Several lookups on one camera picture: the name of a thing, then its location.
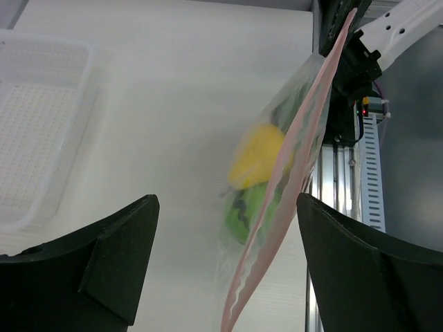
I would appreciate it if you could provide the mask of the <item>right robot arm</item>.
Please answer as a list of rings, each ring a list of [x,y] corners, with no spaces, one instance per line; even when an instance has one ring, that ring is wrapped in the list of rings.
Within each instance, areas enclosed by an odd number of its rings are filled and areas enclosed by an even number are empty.
[[[320,8],[318,51],[338,63],[345,45],[356,37],[363,54],[374,55],[384,72],[410,46],[442,23],[441,1],[400,1],[374,21],[356,29],[370,1],[317,1]]]

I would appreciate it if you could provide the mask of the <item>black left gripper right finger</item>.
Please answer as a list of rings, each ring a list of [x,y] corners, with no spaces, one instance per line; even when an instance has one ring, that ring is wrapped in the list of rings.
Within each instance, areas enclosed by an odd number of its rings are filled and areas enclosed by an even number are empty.
[[[325,331],[441,331],[442,253],[375,230],[310,194],[298,224]]]

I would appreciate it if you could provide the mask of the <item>clear zip top bag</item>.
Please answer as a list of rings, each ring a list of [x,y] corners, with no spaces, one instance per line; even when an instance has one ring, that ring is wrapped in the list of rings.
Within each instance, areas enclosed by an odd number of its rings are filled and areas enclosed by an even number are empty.
[[[234,330],[296,218],[296,200],[309,186],[325,135],[337,68],[338,63],[328,62],[327,57],[315,50],[244,132],[258,124],[271,123],[282,130],[285,138],[267,183],[255,227],[245,245],[236,242],[224,224],[226,200],[234,190],[228,184],[227,172],[228,190],[217,244],[214,331]],[[282,197],[264,243],[259,246],[256,235],[276,189],[282,191]]]

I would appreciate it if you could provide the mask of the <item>yellow fake pepper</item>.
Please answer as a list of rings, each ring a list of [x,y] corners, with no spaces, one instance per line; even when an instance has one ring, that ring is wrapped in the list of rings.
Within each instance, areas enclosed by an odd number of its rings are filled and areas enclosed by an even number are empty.
[[[228,184],[245,190],[268,183],[278,159],[285,134],[271,123],[249,129],[241,139],[228,171]]]

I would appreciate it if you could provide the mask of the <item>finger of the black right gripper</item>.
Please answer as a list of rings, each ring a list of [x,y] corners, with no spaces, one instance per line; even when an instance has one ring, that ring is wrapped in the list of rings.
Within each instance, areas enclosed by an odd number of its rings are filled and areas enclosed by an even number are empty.
[[[318,51],[323,57],[327,57],[332,50],[348,14],[353,9],[357,9],[350,26],[350,33],[353,33],[371,3],[372,0],[318,1],[321,18]]]

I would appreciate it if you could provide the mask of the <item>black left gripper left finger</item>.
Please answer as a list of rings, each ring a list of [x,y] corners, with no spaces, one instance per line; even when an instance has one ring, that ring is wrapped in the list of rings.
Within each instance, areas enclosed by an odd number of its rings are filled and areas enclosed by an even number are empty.
[[[2,331],[126,331],[159,219],[147,195],[63,237],[1,256]]]

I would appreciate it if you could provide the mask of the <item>green fake apple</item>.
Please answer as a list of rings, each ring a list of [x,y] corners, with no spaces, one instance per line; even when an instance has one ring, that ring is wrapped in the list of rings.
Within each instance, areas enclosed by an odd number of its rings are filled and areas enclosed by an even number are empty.
[[[267,183],[260,183],[245,190],[233,190],[226,200],[224,224],[236,242],[245,245],[250,231],[255,227],[256,217],[261,210]],[[259,246],[264,243],[269,231],[276,208],[282,197],[282,191],[276,189],[273,200],[270,202],[262,226],[256,235]]]

